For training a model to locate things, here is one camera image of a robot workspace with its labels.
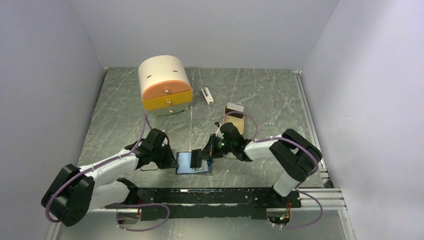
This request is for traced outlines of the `blue leather card holder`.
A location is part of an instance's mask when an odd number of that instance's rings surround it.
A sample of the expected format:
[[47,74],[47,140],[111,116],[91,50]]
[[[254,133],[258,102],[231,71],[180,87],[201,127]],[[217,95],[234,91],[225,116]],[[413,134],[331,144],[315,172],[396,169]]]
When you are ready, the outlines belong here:
[[183,151],[176,153],[177,175],[203,174],[212,171],[213,160],[200,158],[198,151]]

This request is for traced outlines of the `small white rectangular block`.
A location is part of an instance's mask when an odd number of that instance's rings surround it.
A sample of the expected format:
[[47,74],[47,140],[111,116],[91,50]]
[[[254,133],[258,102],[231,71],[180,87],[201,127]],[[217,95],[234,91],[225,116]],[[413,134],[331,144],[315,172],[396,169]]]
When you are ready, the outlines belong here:
[[213,98],[213,96],[212,96],[209,88],[208,87],[204,87],[204,88],[201,88],[200,90],[201,90],[201,93],[203,94],[203,97],[204,97],[207,105],[214,104],[215,101],[214,101],[214,98]]

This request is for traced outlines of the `round pastel drawer cabinet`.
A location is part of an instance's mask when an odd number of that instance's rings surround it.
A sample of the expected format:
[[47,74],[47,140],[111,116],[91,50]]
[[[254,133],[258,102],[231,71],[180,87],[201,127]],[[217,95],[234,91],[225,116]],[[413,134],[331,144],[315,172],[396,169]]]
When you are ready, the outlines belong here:
[[141,102],[156,117],[187,111],[193,102],[193,88],[183,63],[172,55],[158,55],[138,67]]

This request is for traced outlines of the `stack of credit cards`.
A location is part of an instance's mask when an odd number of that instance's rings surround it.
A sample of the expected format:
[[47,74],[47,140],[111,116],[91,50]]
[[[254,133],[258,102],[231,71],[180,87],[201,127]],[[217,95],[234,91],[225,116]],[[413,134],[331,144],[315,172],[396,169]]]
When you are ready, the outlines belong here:
[[230,117],[243,119],[245,107],[239,103],[229,102],[226,104],[224,112]]

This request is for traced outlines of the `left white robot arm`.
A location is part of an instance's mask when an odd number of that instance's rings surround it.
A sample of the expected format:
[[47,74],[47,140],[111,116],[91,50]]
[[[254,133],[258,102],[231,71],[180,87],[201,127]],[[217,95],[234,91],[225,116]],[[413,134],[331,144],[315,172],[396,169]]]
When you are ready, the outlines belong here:
[[142,204],[139,188],[122,175],[150,163],[161,170],[176,166],[169,138],[157,128],[107,159],[80,167],[65,165],[41,199],[47,219],[70,227],[96,209]]

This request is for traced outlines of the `beige oval tray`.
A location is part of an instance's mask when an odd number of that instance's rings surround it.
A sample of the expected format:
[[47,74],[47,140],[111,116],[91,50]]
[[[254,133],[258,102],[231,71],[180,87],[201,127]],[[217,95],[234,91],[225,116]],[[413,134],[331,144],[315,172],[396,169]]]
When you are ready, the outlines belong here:
[[223,123],[224,124],[232,123],[237,128],[239,133],[242,135],[245,129],[245,115],[244,115],[244,118],[236,118],[236,117],[228,116],[228,113],[225,113],[225,116],[223,118]]

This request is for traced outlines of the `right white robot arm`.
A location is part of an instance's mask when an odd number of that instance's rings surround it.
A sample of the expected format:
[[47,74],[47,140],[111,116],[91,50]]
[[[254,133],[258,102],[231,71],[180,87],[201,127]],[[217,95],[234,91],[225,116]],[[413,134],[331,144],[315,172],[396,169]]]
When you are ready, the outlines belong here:
[[200,150],[196,160],[219,159],[231,153],[241,162],[259,159],[277,161],[283,173],[272,185],[270,202],[282,207],[289,200],[289,194],[319,169],[322,152],[294,129],[264,139],[247,139],[233,123],[225,123],[219,131],[221,136],[211,134],[206,146]]

